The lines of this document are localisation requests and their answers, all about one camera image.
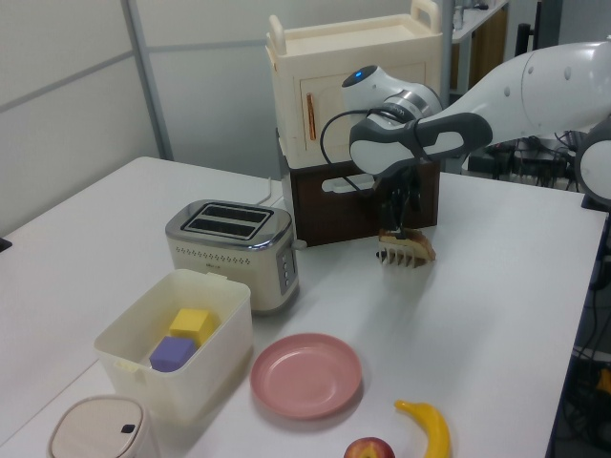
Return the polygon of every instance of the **toaster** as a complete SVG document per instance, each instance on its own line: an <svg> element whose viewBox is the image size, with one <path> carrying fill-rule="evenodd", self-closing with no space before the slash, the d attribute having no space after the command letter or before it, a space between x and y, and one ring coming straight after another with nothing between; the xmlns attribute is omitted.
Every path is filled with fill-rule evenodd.
<svg viewBox="0 0 611 458"><path fill-rule="evenodd" d="M295 236L285 210L199 200L167 223L165 235L177 269L244 283L253 312L276 311L297 291Z"/></svg>

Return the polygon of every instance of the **white plastic container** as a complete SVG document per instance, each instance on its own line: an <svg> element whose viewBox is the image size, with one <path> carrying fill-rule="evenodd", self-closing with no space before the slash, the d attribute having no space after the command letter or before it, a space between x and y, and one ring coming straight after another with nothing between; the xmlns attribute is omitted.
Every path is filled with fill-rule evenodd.
<svg viewBox="0 0 611 458"><path fill-rule="evenodd" d="M158 372L149 356L181 308L212 310L221 325L179 370ZM252 344L250 289L219 275L178 269L106 328L95 351L117 393L167 420L189 424L222 395L223 384L247 363Z"/></svg>
<svg viewBox="0 0 611 458"><path fill-rule="evenodd" d="M146 408L120 396L84 399L61 417L47 446L49 458L159 458Z"/></svg>
<svg viewBox="0 0 611 458"><path fill-rule="evenodd" d="M290 169L326 164L319 145L325 124L346 110L342 82L367 65L395 78L441 87L441 14L432 0L411 0L410 14L285 30L269 18L271 66L282 152ZM325 149L333 162L350 160L350 120L333 122Z"/></svg>

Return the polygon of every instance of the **yellow banana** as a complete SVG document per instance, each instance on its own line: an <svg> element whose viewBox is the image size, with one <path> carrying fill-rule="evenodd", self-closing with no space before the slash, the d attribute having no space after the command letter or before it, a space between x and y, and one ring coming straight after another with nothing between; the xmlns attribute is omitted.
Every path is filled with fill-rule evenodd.
<svg viewBox="0 0 611 458"><path fill-rule="evenodd" d="M407 401L396 401L394 406L407 412L429 436L429 446L424 458L450 458L450 431L443 416L430 404L413 404Z"/></svg>

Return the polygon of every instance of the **purple cube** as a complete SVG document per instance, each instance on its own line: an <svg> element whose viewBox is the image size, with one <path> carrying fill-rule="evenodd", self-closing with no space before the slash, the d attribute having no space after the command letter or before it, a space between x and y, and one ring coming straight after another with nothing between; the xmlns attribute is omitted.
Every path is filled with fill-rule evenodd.
<svg viewBox="0 0 611 458"><path fill-rule="evenodd" d="M151 366L159 372L173 372L189 361L196 351L191 339L167 336L151 355Z"/></svg>

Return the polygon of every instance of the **plastic storage box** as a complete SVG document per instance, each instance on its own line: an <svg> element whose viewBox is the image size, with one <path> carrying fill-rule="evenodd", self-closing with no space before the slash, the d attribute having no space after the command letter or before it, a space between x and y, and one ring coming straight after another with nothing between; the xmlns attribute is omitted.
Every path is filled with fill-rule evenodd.
<svg viewBox="0 0 611 458"><path fill-rule="evenodd" d="M280 145L288 166L326 164L320 133L346 110L342 82L356 70L378 65L389 75L422 83L439 93L441 14L432 0L412 0L411 14L285 30L271 16L267 54L271 65ZM325 147L333 162L350 160L348 117L332 123Z"/></svg>
<svg viewBox="0 0 611 458"><path fill-rule="evenodd" d="M149 357L181 308L212 310L221 324L183 367L156 371ZM178 269L106 328L95 351L118 394L188 424L222 395L223 384L247 363L252 344L250 289L216 274Z"/></svg>

